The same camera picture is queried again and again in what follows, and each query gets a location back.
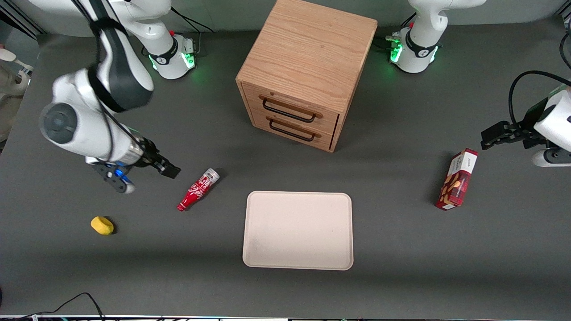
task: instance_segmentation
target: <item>power cord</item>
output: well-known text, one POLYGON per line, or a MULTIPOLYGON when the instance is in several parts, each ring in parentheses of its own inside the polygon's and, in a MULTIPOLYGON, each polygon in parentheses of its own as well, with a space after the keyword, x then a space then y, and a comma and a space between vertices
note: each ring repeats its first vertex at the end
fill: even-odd
POLYGON ((129 136, 129 138, 131 138, 131 139, 139 146, 139 148, 141 148, 141 150, 143 151, 143 155, 144 155, 144 154, 147 154, 147 151, 145 150, 145 148, 144 148, 144 146, 143 146, 143 143, 141 143, 140 141, 138 141, 138 140, 135 138, 135 136, 133 136, 133 134, 132 134, 130 131, 126 130, 125 127, 123 127, 123 125, 122 125, 115 117, 113 117, 113 115, 111 115, 111 113, 107 110, 107 108, 104 108, 104 107, 101 106, 101 105, 100 105, 100 107, 101 107, 102 112, 104 112, 109 118, 111 118, 111 120, 112 120, 117 126, 119 126, 119 128, 121 128, 121 129, 125 132, 125 134, 127 134, 127 135, 129 136))
POLYGON ((385 46, 381 46, 381 45, 378 44, 378 43, 375 43, 375 40, 377 40, 377 39, 379 39, 379 38, 374 38, 373 41, 371 42, 371 44, 372 44, 373 46, 379 48, 379 49, 382 50, 382 51, 387 51, 387 50, 389 50, 389 48, 387 48, 387 47, 385 47, 385 46))
POLYGON ((186 23, 188 23, 192 28, 194 28, 194 30, 196 30, 196 32, 198 33, 198 50, 196 51, 197 54, 200 53, 200 49, 202 48, 202 31, 200 31, 195 25, 192 24, 192 22, 195 22, 203 27, 205 27, 206 29, 208 29, 210 32, 214 32, 213 29, 211 29, 210 27, 203 25, 202 23, 193 20, 183 14, 181 14, 180 12, 178 12, 175 8, 171 7, 172 12, 174 12, 175 14, 177 14, 178 16, 180 16, 181 18, 184 19, 184 21, 186 21, 186 23))
POLYGON ((200 26, 205 27, 205 28, 208 29, 210 32, 212 32, 212 33, 214 32, 214 30, 212 30, 212 28, 210 28, 210 27, 208 27, 208 26, 206 26, 206 25, 203 25, 202 23, 200 23, 200 22, 198 22, 198 21, 196 21, 196 20, 193 20, 193 19, 191 19, 191 18, 189 18, 189 17, 187 17, 187 16, 181 14, 181 13, 178 12, 175 8, 171 7, 171 10, 172 10, 172 12, 174 12, 174 13, 177 14, 177 15, 179 15, 179 16, 180 16, 181 18, 183 18, 184 20, 190 20, 190 21, 194 22, 194 23, 197 24, 197 25, 200 25, 200 26))
POLYGON ((557 80, 557 81, 559 81, 560 83, 563 83, 563 84, 565 84, 565 85, 567 85, 567 86, 571 86, 571 81, 569 81, 569 80, 567 80, 567 79, 565 79, 565 78, 563 78, 563 77, 559 77, 558 75, 554 75, 554 74, 552 74, 552 73, 548 73, 548 72, 546 72, 546 71, 541 71, 541 70, 528 70, 528 71, 526 71, 526 72, 524 72, 524 73, 521 73, 521 74, 520 74, 519 76, 517 76, 516 79, 514 79, 513 82, 512 82, 512 85, 511 85, 511 87, 510 87, 510 89, 509 89, 509 96, 508 96, 508 111, 509 111, 509 117, 510 117, 510 119, 511 119, 511 121, 512 121, 512 124, 514 125, 514 128, 516 129, 516 132, 517 132, 518 134, 520 134, 522 137, 525 137, 525 139, 527 139, 527 140, 529 140, 529 141, 531 141, 531 142, 533 142, 533 143, 535 143, 535 144, 541 145, 541 144, 543 144, 542 141, 540 141, 539 139, 533 138, 530 134, 525 133, 525 132, 523 131, 523 129, 521 128, 520 124, 516 121, 516 117, 515 117, 514 114, 513 114, 513 101, 512 101, 512 100, 513 100, 513 91, 514 91, 514 89, 516 88, 517 82, 520 81, 520 79, 523 78, 523 77, 525 77, 526 75, 532 75, 532 74, 534 74, 534 75, 542 75, 542 76, 545 76, 545 77, 548 77, 548 78, 557 80))
POLYGON ((100 63, 101 62, 101 41, 99 41, 99 31, 95 28, 95 21, 93 21, 93 19, 91 18, 91 16, 89 15, 89 13, 87 12, 87 10, 85 9, 85 7, 83 6, 83 4, 80 1, 78 1, 78 0, 71 0, 71 1, 75 5, 75 7, 79 10, 79 12, 81 12, 81 14, 87 19, 87 21, 89 23, 89 28, 91 29, 91 32, 95 35, 95 45, 96 45, 95 59, 96 59, 97 63, 100 63))
POLYGON ((568 37, 569 37, 569 32, 566 31, 563 38, 561 38, 561 42, 559 43, 559 54, 561 55, 561 59, 563 59, 563 62, 565 62, 567 67, 569 67, 571 69, 571 63, 569 63, 569 61, 567 60, 567 57, 565 56, 565 51, 564 51, 565 41, 567 40, 568 37))
POLYGON ((59 311, 59 309, 63 308, 66 304, 70 303, 71 301, 77 299, 78 297, 82 296, 83 294, 89 296, 89 298, 91 299, 91 301, 93 302, 93 305, 95 306, 95 308, 97 309, 97 314, 99 314, 99 317, 101 318, 102 321, 105 321, 105 317, 103 316, 103 312, 101 311, 101 308, 99 307, 99 305, 97 304, 97 301, 95 301, 95 299, 93 298, 93 296, 91 296, 91 294, 89 294, 88 292, 81 292, 80 294, 74 296, 73 298, 65 301, 62 305, 60 305, 57 309, 55 309, 54 311, 41 311, 41 312, 36 312, 36 313, 32 313, 32 314, 28 314, 26 316, 22 316, 20 318, 12 318, 10 319, 11 321, 20 321, 20 320, 25 320, 28 319, 29 317, 33 316, 33 315, 42 315, 42 314, 53 314, 59 311))
POLYGON ((408 19, 406 19, 405 21, 403 21, 403 22, 400 24, 400 26, 401 26, 401 27, 406 26, 407 23, 409 23, 409 22, 412 20, 412 18, 414 18, 415 16, 416 16, 416 12, 413 13, 410 17, 408 17, 408 19))

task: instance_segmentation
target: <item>white tray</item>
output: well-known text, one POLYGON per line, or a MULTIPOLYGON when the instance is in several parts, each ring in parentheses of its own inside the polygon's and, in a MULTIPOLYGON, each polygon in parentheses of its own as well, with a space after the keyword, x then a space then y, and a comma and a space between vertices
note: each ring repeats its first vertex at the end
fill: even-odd
POLYGON ((250 267, 348 270, 353 265, 351 198, 343 193, 250 193, 242 260, 250 267))

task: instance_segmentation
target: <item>gray table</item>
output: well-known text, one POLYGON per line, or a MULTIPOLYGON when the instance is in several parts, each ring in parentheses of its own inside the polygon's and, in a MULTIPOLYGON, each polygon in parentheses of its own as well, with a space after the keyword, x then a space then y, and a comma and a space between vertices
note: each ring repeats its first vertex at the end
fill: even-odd
MULTIPOLYGON (((558 53, 563 33, 559 19, 453 26, 420 75, 371 52, 333 154, 252 127, 234 77, 256 33, 205 34, 198 68, 183 79, 161 79, 142 58, 155 95, 118 118, 183 171, 171 180, 134 170, 131 195, 41 136, 52 81, 94 52, 92 39, 44 37, 0 157, 2 313, 49 310, 89 291, 106 314, 570 319, 570 169, 534 167, 533 151, 498 146, 480 154, 465 205, 433 206, 451 156, 480 150, 480 131, 507 119, 517 74, 569 76, 558 53), (228 175, 179 213, 208 167, 228 175), (246 267, 244 214, 254 190, 349 194, 353 267, 246 267), (96 234, 96 215, 111 216, 119 233, 96 234)), ((557 85, 524 79, 516 113, 557 85)), ((62 312, 95 313, 87 300, 62 312)))

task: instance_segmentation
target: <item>red cardboard box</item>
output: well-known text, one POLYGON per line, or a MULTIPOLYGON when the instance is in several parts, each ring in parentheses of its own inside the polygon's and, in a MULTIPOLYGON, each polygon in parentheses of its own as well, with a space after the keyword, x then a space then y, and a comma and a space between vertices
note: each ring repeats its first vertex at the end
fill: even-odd
POLYGON ((448 211, 462 205, 476 158, 478 158, 478 152, 471 149, 464 149, 454 156, 446 174, 444 186, 440 190, 436 207, 448 211))

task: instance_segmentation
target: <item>drawer handle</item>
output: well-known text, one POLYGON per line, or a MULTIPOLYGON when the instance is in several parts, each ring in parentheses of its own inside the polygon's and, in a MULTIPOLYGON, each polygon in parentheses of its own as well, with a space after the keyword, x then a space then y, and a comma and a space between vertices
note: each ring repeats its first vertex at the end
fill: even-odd
POLYGON ((295 120, 297 120, 297 121, 302 121, 302 122, 304 122, 304 123, 311 123, 311 122, 313 122, 313 120, 315 120, 315 116, 316 116, 315 114, 313 114, 313 116, 311 116, 310 119, 307 119, 307 118, 303 118, 303 117, 299 117, 299 116, 297 116, 297 115, 293 115, 293 114, 287 113, 287 112, 285 112, 285 111, 281 111, 281 110, 279 110, 279 109, 275 109, 275 108, 269 107, 269 106, 266 105, 267 102, 268 102, 268 99, 267 99, 267 98, 264 98, 264 101, 262 102, 262 106, 264 106, 264 109, 265 109, 265 110, 273 111, 273 112, 276 113, 276 114, 284 115, 284 116, 286 116, 286 117, 290 117, 290 118, 293 118, 293 119, 295 119, 295 120))
POLYGON ((270 128, 273 129, 273 130, 275 130, 275 131, 279 131, 280 133, 283 133, 283 134, 285 134, 285 135, 289 135, 289 136, 291 136, 291 137, 295 137, 295 138, 297 138, 297 139, 301 139, 301 140, 306 141, 306 142, 310 142, 310 141, 312 141, 312 140, 315 138, 315 134, 312 134, 312 135, 311 135, 311 138, 303 137, 303 136, 300 136, 300 135, 291 133, 291 132, 289 132, 289 131, 287 131, 287 130, 283 130, 283 129, 281 129, 281 128, 277 128, 277 127, 273 126, 273 123, 274 123, 274 120, 273 120, 273 119, 270 119, 270 128))

